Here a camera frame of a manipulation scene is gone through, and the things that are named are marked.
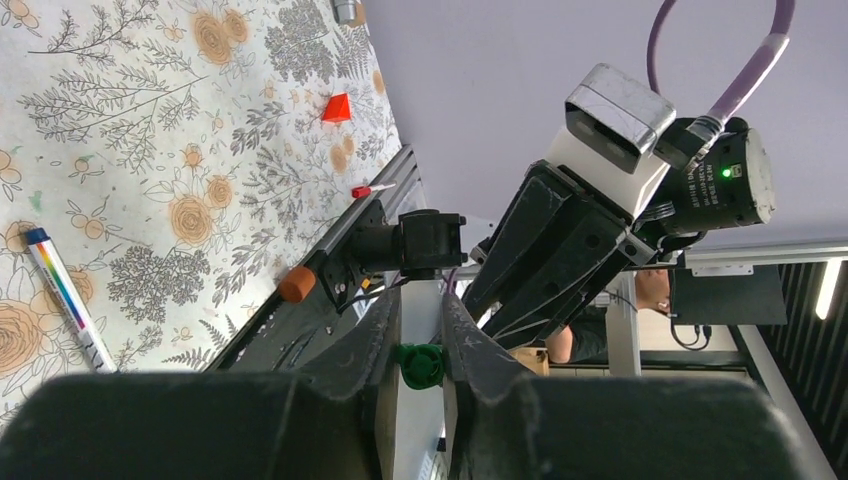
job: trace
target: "floral pattern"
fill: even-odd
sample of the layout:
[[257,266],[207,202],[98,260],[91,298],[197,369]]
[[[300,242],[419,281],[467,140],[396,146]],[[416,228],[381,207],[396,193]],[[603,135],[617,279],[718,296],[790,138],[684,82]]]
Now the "floral pattern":
[[[202,370],[400,149],[358,12],[0,0],[23,67],[0,91],[0,433],[89,371],[23,232],[51,235],[122,371]],[[353,118],[325,124],[341,92]]]

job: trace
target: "red marker cap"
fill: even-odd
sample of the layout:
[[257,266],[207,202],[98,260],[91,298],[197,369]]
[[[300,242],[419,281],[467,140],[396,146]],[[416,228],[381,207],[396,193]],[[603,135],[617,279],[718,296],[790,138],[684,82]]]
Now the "red marker cap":
[[355,187],[351,193],[353,198],[362,198],[371,195],[371,187]]

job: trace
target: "rainbow marker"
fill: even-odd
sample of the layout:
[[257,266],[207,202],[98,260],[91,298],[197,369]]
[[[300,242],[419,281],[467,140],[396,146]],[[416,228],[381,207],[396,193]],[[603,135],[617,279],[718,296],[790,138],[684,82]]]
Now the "rainbow marker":
[[109,351],[97,332],[97,326],[91,320],[91,315],[82,303],[82,298],[71,282],[62,258],[59,257],[59,252],[56,251],[47,232],[43,228],[36,228],[25,232],[24,235],[35,262],[47,277],[47,283],[65,307],[65,312],[71,317],[74,326],[77,327],[77,336],[91,366],[100,373],[117,372],[118,367],[109,356]]

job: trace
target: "green cap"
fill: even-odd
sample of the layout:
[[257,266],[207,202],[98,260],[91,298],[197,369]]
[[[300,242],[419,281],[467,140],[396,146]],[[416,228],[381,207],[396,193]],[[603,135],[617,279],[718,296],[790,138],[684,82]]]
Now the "green cap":
[[424,390],[442,383],[445,366],[438,345],[398,345],[397,362],[403,381],[413,390]]

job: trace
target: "person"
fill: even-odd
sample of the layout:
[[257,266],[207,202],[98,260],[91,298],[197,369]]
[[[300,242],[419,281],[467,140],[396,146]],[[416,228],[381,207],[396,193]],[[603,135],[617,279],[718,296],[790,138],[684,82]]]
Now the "person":
[[[668,270],[641,270],[636,273],[636,305],[668,315],[671,288]],[[571,363],[607,350],[606,310],[587,307],[556,336],[545,341],[552,363]]]

